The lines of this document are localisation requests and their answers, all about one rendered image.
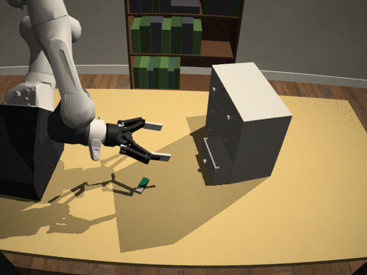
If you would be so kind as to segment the grey drawer front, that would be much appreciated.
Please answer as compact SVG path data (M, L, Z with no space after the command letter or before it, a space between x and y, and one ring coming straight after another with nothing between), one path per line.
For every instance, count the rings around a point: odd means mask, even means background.
M229 182L233 164L220 136L204 138L202 157L212 184Z
M207 119L206 119L206 127L207 127L207 132L210 134L210 137L219 136L219 132L214 124L214 121L209 111L208 111Z
M220 125L221 125L221 118L222 118L222 112L211 92L209 90L209 98L208 98L208 111L220 133Z
M234 163L236 150L237 150L237 143L232 135L232 132L224 118L222 117L222 124L221 124L221 131L220 135L222 138L223 143L226 146L229 156L231 157L232 163Z
M233 105L231 99L226 93L225 105L224 105L224 116L233 132L233 135L237 141L239 142L240 132L242 128L243 121L238 114L235 106Z
M213 68L210 89L212 90L221 110L223 111L226 90L224 89Z

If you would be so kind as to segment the green and white eraser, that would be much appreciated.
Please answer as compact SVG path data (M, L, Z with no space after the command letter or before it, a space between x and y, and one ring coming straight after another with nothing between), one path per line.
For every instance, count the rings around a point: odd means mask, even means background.
M145 178L143 177L141 182L139 183L139 185L137 186L135 192L136 193L139 193L139 194L142 194L143 190L145 189L145 187L147 186L149 182L149 179L148 178Z

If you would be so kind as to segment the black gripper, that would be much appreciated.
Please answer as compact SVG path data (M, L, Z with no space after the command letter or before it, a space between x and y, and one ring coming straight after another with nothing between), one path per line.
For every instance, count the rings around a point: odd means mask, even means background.
M162 126L162 124L146 122L142 117L118 120L117 124L107 123L106 138L103 145L107 147L119 146L120 154L127 155L144 164L148 164L150 160L168 162L171 157L170 154L150 153L136 144L132 138L132 133L141 128L161 131Z

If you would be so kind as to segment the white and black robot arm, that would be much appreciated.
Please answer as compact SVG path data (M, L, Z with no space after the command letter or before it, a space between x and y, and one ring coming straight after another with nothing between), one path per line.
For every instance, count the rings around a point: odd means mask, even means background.
M19 32L29 45L30 61L22 83L0 103L53 111L48 117L49 138L88 146L91 159L100 160L107 128L101 117L95 119L96 107L81 87L72 57L72 43L81 36L79 21L68 15L63 0L6 1L21 10L27 5L29 16L22 19ZM54 109L56 84L61 100Z

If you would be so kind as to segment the grey chest of drawers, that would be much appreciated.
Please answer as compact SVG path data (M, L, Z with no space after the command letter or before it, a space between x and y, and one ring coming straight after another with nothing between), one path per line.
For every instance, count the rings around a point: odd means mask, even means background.
M271 176L291 112L254 62L212 65L243 124L229 184Z

